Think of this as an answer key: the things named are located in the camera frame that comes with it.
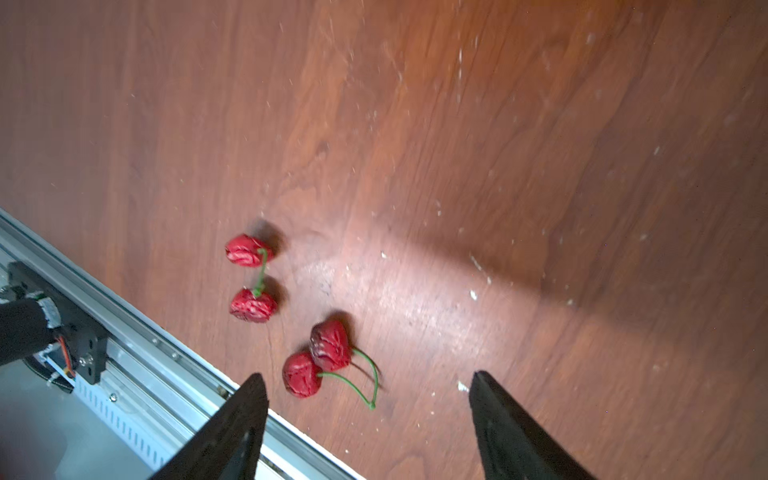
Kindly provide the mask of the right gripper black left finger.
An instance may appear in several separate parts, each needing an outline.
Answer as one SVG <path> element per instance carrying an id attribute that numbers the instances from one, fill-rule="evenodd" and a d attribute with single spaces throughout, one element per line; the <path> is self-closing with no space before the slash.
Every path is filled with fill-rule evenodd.
<path id="1" fill-rule="evenodd" d="M 253 479 L 268 410 L 265 382 L 254 373 L 153 477 Z"/>

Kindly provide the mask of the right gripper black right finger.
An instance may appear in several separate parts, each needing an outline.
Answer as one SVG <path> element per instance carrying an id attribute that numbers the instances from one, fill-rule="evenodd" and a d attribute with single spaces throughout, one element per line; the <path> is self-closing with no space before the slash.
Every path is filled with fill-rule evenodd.
<path id="1" fill-rule="evenodd" d="M 486 371 L 473 374 L 469 404 L 487 479 L 591 479 Z"/>

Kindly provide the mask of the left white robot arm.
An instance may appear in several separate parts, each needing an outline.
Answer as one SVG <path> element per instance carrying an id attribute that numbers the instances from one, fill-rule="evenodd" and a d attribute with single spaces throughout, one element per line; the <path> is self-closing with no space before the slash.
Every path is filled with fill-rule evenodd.
<path id="1" fill-rule="evenodd" d="M 61 313 L 42 292 L 1 304 L 2 366 L 46 349 L 62 335 Z"/>

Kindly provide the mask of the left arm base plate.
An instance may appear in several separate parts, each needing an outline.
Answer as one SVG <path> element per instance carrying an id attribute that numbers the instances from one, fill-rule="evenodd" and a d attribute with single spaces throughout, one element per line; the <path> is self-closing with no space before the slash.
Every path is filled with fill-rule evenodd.
<path id="1" fill-rule="evenodd" d="M 99 383 L 106 369 L 108 331 L 25 263 L 11 262 L 7 272 L 8 286 L 1 293 L 2 303 L 37 292 L 51 297 L 62 316 L 63 335 L 48 347 L 62 349 L 64 367 L 71 378 L 80 378 L 90 385 Z"/>

